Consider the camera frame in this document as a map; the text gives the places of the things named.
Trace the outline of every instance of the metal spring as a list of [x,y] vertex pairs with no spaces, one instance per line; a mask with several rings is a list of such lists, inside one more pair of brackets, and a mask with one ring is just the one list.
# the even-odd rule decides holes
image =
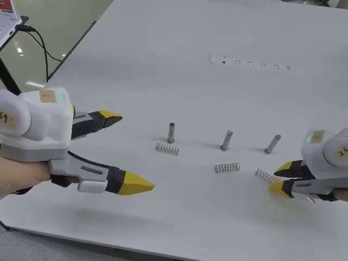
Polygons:
[[168,144],[157,143],[155,148],[156,148],[156,151],[161,151],[161,152],[174,154],[174,155],[179,154],[179,148],[175,146],[170,146]]
[[237,171],[237,170],[240,170],[240,165],[238,162],[220,164],[220,165],[215,165],[214,169],[215,169],[215,173],[225,172],[225,171]]
[[280,179],[278,179],[276,176],[270,175],[261,169],[257,169],[255,176],[263,179],[269,184],[273,184],[274,182],[280,181]]

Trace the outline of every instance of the white table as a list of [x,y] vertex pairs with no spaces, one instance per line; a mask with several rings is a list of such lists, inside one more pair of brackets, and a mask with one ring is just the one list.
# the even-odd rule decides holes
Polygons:
[[[254,173],[299,159],[312,124],[347,125],[347,22],[345,10],[277,2],[115,1],[48,87],[66,87],[78,109],[123,114],[72,150],[156,187],[120,197],[46,183],[2,200],[0,218],[25,231],[170,257],[346,259],[348,204],[283,200]],[[303,76],[212,65],[212,53],[292,64]],[[170,122],[177,157],[154,151]],[[262,149],[275,134],[282,140],[267,156]],[[215,164],[236,161],[240,172],[214,173]]]

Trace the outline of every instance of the cylindrical pin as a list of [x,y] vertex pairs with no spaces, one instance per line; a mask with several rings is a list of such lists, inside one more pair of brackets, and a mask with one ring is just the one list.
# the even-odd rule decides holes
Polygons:
[[174,142],[174,129],[175,129],[175,124],[172,122],[169,124],[169,134],[167,139],[167,142],[169,144],[172,144]]
[[279,140],[281,139],[282,136],[280,135],[275,135],[275,137],[272,139],[270,145],[268,145],[267,148],[265,148],[265,153],[266,154],[272,154],[272,151],[274,149],[274,147],[277,145],[277,143],[279,142]]
[[230,130],[226,133],[226,137],[223,140],[223,144],[220,146],[220,149],[222,151],[226,151],[228,149],[228,144],[229,144],[229,141],[231,140],[232,135],[233,135],[233,132],[231,132]]

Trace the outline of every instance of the tiled floor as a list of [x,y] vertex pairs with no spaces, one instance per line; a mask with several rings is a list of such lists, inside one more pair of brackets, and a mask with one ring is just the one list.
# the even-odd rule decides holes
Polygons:
[[[19,14],[29,17],[27,25],[41,33],[51,55],[62,59],[113,0],[14,0],[14,2]],[[44,52],[27,33],[17,33],[0,52],[0,57],[22,91],[36,90],[45,84]],[[48,64],[49,72],[52,72],[58,62],[48,58]]]

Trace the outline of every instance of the gray gripper part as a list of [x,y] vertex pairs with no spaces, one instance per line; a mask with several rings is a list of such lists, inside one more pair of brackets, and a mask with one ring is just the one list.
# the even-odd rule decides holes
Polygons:
[[0,157],[21,162],[48,161],[50,159],[65,158],[67,151],[67,148],[56,150],[22,150],[20,148],[1,144]]
[[327,195],[335,188],[348,188],[348,178],[311,179],[295,181],[292,191],[308,195],[310,193]]
[[[75,117],[72,121],[72,124],[76,124],[76,123],[79,123],[79,122],[82,122],[82,121],[88,121],[88,120],[93,120],[91,116],[89,116],[88,113],[85,113],[83,111],[76,111],[75,112]],[[77,140],[77,139],[81,139],[83,137],[86,137],[87,135],[81,135],[79,137],[75,137],[74,139],[72,140]]]
[[53,159],[48,162],[49,169],[53,175],[78,177],[82,181],[105,182],[109,169],[95,166],[68,154],[64,159]]

